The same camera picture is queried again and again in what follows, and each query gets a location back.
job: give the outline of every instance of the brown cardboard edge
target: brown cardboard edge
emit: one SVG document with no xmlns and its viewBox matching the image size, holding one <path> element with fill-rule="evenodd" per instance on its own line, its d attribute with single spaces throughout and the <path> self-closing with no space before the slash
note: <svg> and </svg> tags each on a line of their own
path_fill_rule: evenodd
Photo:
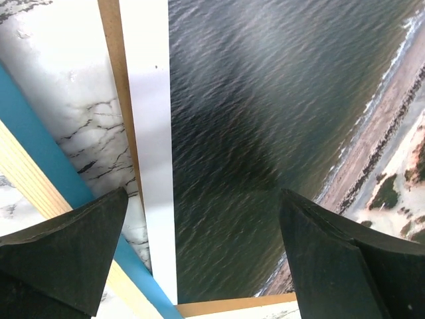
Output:
<svg viewBox="0 0 425 319">
<path fill-rule="evenodd" d="M 192 304 L 176 305 L 178 311 L 184 318 L 201 316 L 203 314 L 214 314 L 231 310 L 267 306 L 270 304 L 281 304 L 283 302 L 296 301 L 294 292 L 289 294 L 277 294 L 273 296 L 238 298 L 227 300 L 215 300 L 206 302 L 194 302 Z"/>
<path fill-rule="evenodd" d="M 120 101 L 124 127 L 126 128 L 130 155 L 133 160 L 137 187 L 139 189 L 141 204 L 144 209 L 139 159 L 137 156 L 137 144 L 135 141 L 135 130 L 133 124 L 133 110 L 131 108 L 126 50 L 124 48 L 124 38 L 122 33 L 120 2 L 119 0 L 98 0 L 98 6 L 111 60 L 112 72 L 114 74 L 118 100 Z"/>
</svg>

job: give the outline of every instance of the shoreline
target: shoreline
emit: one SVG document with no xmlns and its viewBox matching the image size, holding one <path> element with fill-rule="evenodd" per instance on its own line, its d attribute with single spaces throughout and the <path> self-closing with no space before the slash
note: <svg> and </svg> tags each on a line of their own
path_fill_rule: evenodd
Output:
<svg viewBox="0 0 425 319">
<path fill-rule="evenodd" d="M 391 78 L 382 100 L 375 108 L 347 159 L 335 174 L 319 204 L 340 215 L 354 202 L 361 186 L 381 158 L 397 131 L 417 90 L 425 79 L 425 23 L 419 26 L 399 68 Z M 294 291 L 288 262 L 281 264 L 260 296 Z"/>
</svg>

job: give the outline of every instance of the sea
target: sea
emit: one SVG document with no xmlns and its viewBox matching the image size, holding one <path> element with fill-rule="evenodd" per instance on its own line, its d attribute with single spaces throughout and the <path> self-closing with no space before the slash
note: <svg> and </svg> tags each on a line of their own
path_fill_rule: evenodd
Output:
<svg viewBox="0 0 425 319">
<path fill-rule="evenodd" d="M 320 201 L 423 0 L 169 0 L 179 303 L 258 296 L 284 260 L 279 188 Z"/>
</svg>

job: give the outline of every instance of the wave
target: wave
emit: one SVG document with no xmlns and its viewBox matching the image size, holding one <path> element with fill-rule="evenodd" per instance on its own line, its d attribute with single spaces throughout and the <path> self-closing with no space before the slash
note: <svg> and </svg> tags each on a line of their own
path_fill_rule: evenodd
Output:
<svg viewBox="0 0 425 319">
<path fill-rule="evenodd" d="M 352 132 L 355 129 L 355 127 L 358 126 L 355 135 L 350 139 L 349 145 L 344 146 L 343 143 L 341 143 L 340 146 L 338 147 L 338 150 L 340 150 L 339 156 L 338 156 L 338 162 L 335 165 L 332 165 L 331 169 L 329 170 L 329 175 L 325 178 L 324 186 L 319 192 L 319 195 L 317 195 L 313 199 L 316 203 L 320 202 L 325 196 L 325 194 L 327 193 L 327 191 L 329 190 L 336 175 L 338 174 L 338 171 L 344 165 L 345 161 L 347 160 L 348 154 L 350 153 L 351 149 L 353 148 L 359 136 L 361 135 L 361 132 L 363 131 L 363 128 L 367 124 L 368 119 L 371 117 L 376 107 L 381 102 L 382 97 L 388 85 L 390 84 L 392 77 L 398 70 L 407 50 L 412 45 L 416 32 L 419 30 L 422 23 L 424 22 L 425 9 L 422 11 L 415 12 L 415 14 L 416 14 L 415 16 L 406 19 L 404 21 L 404 24 L 401 26 L 403 29 L 406 30 L 406 35 L 404 37 L 404 40 L 400 43 L 394 58 L 390 62 L 389 68 L 381 76 L 381 81 L 378 84 L 375 93 L 371 96 L 371 99 L 365 104 L 365 109 L 363 110 L 363 114 L 357 119 L 353 127 L 350 129 L 349 132 Z M 274 279 L 278 275 L 282 265 L 286 262 L 286 260 L 287 260 L 286 253 L 284 253 L 282 257 L 279 259 L 278 264 L 276 265 L 276 268 L 273 271 L 273 273 L 264 283 L 263 287 L 254 295 L 255 297 L 261 296 L 262 293 L 269 287 L 269 285 L 274 281 Z"/>
</svg>

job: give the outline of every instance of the wooden strip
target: wooden strip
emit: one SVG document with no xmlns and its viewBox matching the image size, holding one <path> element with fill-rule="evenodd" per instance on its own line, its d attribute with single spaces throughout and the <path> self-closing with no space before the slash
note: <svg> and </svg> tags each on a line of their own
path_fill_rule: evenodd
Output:
<svg viewBox="0 0 425 319">
<path fill-rule="evenodd" d="M 178 304 L 176 305 L 176 307 L 181 313 L 181 315 L 187 318 L 201 316 L 203 314 L 214 314 L 217 312 L 267 306 L 269 304 L 281 304 L 283 302 L 291 302 L 296 300 L 297 297 L 295 293 L 291 293 L 277 294 L 273 296 L 264 297 L 216 300 L 207 302 L 196 302 L 192 304 Z"/>
<path fill-rule="evenodd" d="M 119 0 L 98 0 L 100 16 L 104 26 L 106 44 L 108 46 L 109 56 L 114 74 L 115 85 L 120 101 L 124 127 L 126 128 L 128 146 L 131 158 L 141 204 L 143 204 L 143 193 L 141 188 L 139 158 L 137 157 L 137 145 L 135 141 L 135 132 L 133 124 L 133 110 L 131 109 L 131 97 L 128 82 L 127 60 L 124 48 L 124 38 L 122 35 L 121 13 Z"/>
<path fill-rule="evenodd" d="M 2 121 L 0 171 L 44 218 L 50 219 L 72 210 Z M 107 284 L 139 318 L 162 318 L 116 261 L 112 261 Z"/>
</svg>

